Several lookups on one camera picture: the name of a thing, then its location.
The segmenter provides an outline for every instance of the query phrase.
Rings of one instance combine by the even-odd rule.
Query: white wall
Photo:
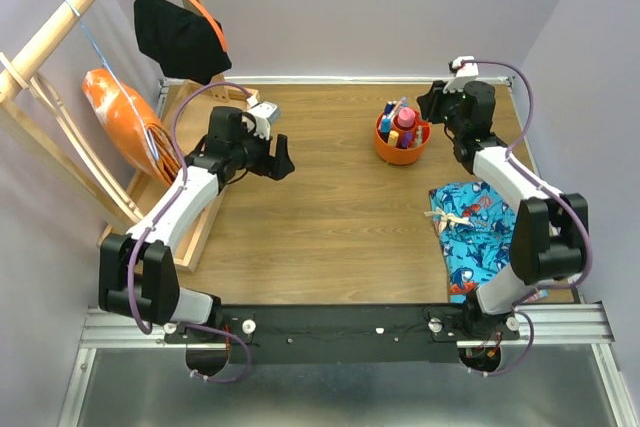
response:
[[[62,0],[0,0],[0,39],[12,58]],[[116,0],[85,16],[123,81],[154,100],[157,76],[136,55],[133,30]],[[49,77],[94,147],[121,180],[131,170],[81,92],[100,63],[79,27],[47,61]],[[65,148],[56,124],[22,93],[17,102]],[[87,305],[96,303],[96,240],[103,227],[87,206],[0,131],[0,424],[56,425]]]
[[[227,33],[230,75],[267,76],[441,75],[468,52],[522,62],[557,2],[204,0]]]
[[[595,265],[583,292],[604,302],[640,411],[639,32],[638,0],[561,0],[523,67],[537,102],[530,142],[540,171],[589,201]],[[521,88],[518,99],[526,115]]]

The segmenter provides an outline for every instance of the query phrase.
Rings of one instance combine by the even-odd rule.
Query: wooden table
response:
[[[446,302],[448,274],[432,224],[429,189],[472,177],[435,126],[414,165],[388,165],[373,150],[389,99],[425,85],[261,85],[277,103],[296,171],[280,182],[249,175],[230,186],[200,263],[184,287],[225,303]],[[498,86],[494,130],[520,126]],[[518,158],[530,165],[524,145]],[[568,293],[555,300],[571,300]]]

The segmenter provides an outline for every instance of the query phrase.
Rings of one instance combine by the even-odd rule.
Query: wooden rack base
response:
[[[186,81],[182,87],[180,87],[178,95],[165,110],[164,122],[166,125],[169,125],[172,121],[180,104],[199,87],[200,85],[190,81]],[[249,90],[252,94],[257,94],[256,90]],[[225,100],[217,95],[212,96],[203,93],[189,103],[180,117],[176,129],[178,143],[185,152],[193,149],[206,133],[205,131],[209,125],[209,114],[211,113],[212,107],[216,105],[229,105],[241,109],[246,108],[246,102],[244,100],[238,100],[237,97],[234,99],[234,97],[236,96],[230,96],[228,100]],[[146,213],[160,200],[166,190],[167,187],[161,182],[138,171],[129,183],[127,193],[137,204],[138,208]],[[187,231],[177,251],[173,253],[176,268],[179,270],[188,272],[195,270],[204,244],[213,227],[213,222],[218,214],[218,209],[220,208],[224,194],[225,191],[222,191],[216,199],[202,211]],[[104,237],[111,232],[122,233],[119,232],[118,229],[114,229],[111,225],[108,225],[100,237],[99,242],[101,243]]]

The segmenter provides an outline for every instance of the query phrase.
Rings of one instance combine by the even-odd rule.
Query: orange basket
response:
[[[414,111],[416,112],[416,119],[418,119],[418,121],[416,122],[416,125],[414,125],[413,129],[409,131],[413,133],[413,138],[415,139],[415,133],[418,130],[418,126],[422,126],[422,144],[420,144],[418,147],[409,147],[407,149],[391,147],[384,141],[382,137],[380,137],[380,131],[378,130],[380,122],[382,121],[383,114],[380,114],[378,120],[376,120],[376,125],[373,129],[373,147],[376,149],[376,153],[380,156],[380,158],[389,164],[413,164],[420,158],[420,156],[424,152],[424,149],[427,147],[427,142],[429,141],[429,137],[431,137],[431,125],[429,124],[429,122],[420,120],[420,112],[416,111],[415,109]],[[397,130],[395,122],[393,123],[393,127],[391,128],[391,130]]]

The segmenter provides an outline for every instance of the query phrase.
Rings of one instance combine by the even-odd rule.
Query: folded blue clothing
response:
[[[471,224],[434,217],[449,270],[450,301],[461,303],[466,294],[509,264],[516,214],[486,182],[447,184],[431,190],[429,196],[433,211],[440,208]]]

